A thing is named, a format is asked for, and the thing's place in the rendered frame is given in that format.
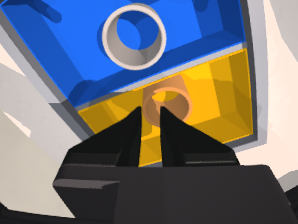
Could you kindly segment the bronze bushing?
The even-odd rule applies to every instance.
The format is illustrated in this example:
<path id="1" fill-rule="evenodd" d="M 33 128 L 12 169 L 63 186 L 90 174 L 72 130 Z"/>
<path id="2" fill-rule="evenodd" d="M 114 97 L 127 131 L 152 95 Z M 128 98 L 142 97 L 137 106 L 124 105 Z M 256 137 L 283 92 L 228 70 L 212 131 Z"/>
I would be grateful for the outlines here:
<path id="1" fill-rule="evenodd" d="M 169 101 L 157 101 L 151 98 L 155 94 L 163 91 L 175 91 L 179 94 Z M 160 106 L 165 106 L 170 112 L 183 121 L 186 121 L 190 117 L 193 104 L 181 74 L 143 88 L 143 116 L 148 123 L 158 128 L 160 128 Z"/>

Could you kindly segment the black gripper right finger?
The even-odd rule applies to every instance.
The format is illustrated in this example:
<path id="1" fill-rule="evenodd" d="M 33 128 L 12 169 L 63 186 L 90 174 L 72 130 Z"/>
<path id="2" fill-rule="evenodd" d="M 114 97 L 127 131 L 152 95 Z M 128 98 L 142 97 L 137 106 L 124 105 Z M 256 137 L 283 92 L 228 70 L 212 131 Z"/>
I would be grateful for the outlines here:
<path id="1" fill-rule="evenodd" d="M 163 167 L 241 165 L 234 150 L 178 119 L 160 106 L 160 142 Z"/>

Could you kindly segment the yellow bin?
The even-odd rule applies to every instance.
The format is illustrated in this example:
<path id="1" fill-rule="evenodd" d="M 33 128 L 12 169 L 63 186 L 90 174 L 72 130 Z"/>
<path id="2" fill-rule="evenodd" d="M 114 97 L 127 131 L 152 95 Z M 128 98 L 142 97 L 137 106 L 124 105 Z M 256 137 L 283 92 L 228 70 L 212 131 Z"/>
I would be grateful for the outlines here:
<path id="1" fill-rule="evenodd" d="M 253 134 L 247 48 L 148 83 L 78 113 L 96 134 L 136 107 L 142 107 L 143 87 L 178 74 L 183 77 L 193 103 L 193 111 L 186 123 L 222 143 Z M 139 166 L 158 161 L 162 161 L 160 128 L 148 123 L 142 113 Z"/>

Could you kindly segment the grey metal bushing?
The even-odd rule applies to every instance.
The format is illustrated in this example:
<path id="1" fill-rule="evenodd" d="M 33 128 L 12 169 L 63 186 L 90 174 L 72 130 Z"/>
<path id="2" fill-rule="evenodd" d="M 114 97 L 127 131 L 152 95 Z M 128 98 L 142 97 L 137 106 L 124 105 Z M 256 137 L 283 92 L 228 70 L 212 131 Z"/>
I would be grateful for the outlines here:
<path id="1" fill-rule="evenodd" d="M 125 46 L 117 34 L 117 22 L 123 12 L 140 11 L 148 14 L 158 24 L 155 42 L 146 49 L 134 50 Z M 114 11 L 102 30 L 102 43 L 109 58 L 118 66 L 129 70 L 142 70 L 152 66 L 162 56 L 166 46 L 166 31 L 157 12 L 143 3 L 131 3 Z"/>

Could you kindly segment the blue bin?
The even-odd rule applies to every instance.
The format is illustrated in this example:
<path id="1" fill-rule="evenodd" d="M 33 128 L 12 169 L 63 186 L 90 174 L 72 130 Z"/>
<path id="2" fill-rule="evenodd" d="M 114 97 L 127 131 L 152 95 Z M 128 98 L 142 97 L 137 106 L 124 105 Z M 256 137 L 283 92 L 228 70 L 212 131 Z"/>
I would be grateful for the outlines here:
<path id="1" fill-rule="evenodd" d="M 152 7 L 167 35 L 160 59 L 142 70 L 118 66 L 102 44 L 107 18 L 131 3 Z M 74 108 L 246 42 L 240 0 L 5 0 L 0 8 Z M 123 12 L 117 22 L 119 39 L 134 50 L 151 46 L 158 31 L 140 11 Z"/>

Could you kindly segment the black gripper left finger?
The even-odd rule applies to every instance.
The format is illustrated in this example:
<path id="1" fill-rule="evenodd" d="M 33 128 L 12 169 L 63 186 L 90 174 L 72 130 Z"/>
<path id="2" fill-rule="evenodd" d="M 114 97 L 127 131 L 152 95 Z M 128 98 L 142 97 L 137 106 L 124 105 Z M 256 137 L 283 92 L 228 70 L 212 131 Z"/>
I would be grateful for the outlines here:
<path id="1" fill-rule="evenodd" d="M 142 107 L 138 106 L 124 119 L 71 147 L 61 165 L 86 163 L 139 167 L 141 138 Z"/>

